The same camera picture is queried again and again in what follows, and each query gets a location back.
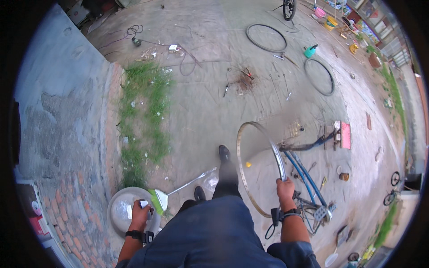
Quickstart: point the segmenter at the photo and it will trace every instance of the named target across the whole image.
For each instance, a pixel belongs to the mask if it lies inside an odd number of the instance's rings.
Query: man's left hand
[[[146,228],[146,221],[148,220],[148,212],[150,211],[153,215],[154,209],[151,205],[147,205],[144,208],[140,207],[140,201],[143,199],[134,201],[133,205],[133,219],[131,220],[128,231],[137,230],[144,233]]]

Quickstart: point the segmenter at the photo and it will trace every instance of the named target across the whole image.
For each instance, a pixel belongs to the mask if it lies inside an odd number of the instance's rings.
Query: broom
[[[172,191],[169,194],[164,193],[161,190],[158,189],[148,189],[148,192],[151,194],[151,201],[152,204],[154,205],[154,209],[155,211],[159,214],[162,215],[162,213],[167,209],[168,207],[168,196],[171,194],[174,194],[175,192],[179,191],[182,188],[185,188],[186,186],[188,186],[189,184],[193,183],[194,181],[206,176],[209,173],[212,173],[213,171],[215,171],[217,169],[217,167],[214,167],[213,169],[206,171],[204,173],[202,173],[200,176],[198,176],[197,178],[191,180],[190,182],[188,182],[187,184],[177,188],[176,190]]]

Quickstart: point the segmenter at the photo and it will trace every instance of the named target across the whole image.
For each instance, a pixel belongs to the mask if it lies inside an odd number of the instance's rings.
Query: broom handle
[[[168,194],[168,196],[169,196],[169,195],[171,195],[171,194],[174,194],[175,192],[179,191],[179,190],[180,190],[180,189],[182,189],[182,188],[185,188],[186,186],[188,186],[189,184],[193,183],[194,181],[196,181],[196,180],[198,180],[198,179],[201,179],[202,177],[206,176],[207,174],[212,173],[212,172],[213,172],[213,171],[215,171],[216,169],[217,169],[217,167],[214,167],[214,168],[212,168],[211,170],[209,170],[209,171],[206,171],[206,172],[202,173],[200,176],[198,176],[198,177],[196,177],[195,179],[191,180],[191,181],[190,181],[190,182],[188,182],[187,184],[185,184],[185,185],[183,185],[182,187],[180,187],[180,188],[178,188],[178,189],[176,189],[176,190],[172,191],[171,193],[169,193],[169,194]]]

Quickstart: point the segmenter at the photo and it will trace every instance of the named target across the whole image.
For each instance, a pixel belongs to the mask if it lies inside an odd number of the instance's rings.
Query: man's right hand
[[[286,181],[281,179],[276,180],[277,183],[277,195],[280,202],[280,208],[283,212],[296,208],[295,202],[292,199],[293,192],[295,191],[295,185],[289,177],[286,177]]]

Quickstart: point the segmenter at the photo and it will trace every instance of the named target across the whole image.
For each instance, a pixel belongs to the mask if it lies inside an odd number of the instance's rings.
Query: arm
[[[296,208],[292,199],[295,185],[287,178],[286,181],[277,179],[277,195],[280,202],[280,208],[283,212]],[[307,227],[299,216],[288,216],[283,220],[281,227],[281,242],[304,241],[310,243]]]
[[[148,220],[148,212],[153,213],[151,205],[147,205],[144,208],[140,207],[140,200],[136,200],[133,205],[133,219],[131,220],[128,231],[137,230],[144,233],[146,228],[146,221]],[[125,237],[125,243],[122,246],[121,252],[119,253],[118,263],[123,260],[129,260],[134,256],[136,251],[143,248],[143,244],[138,239],[133,239],[130,236]]]

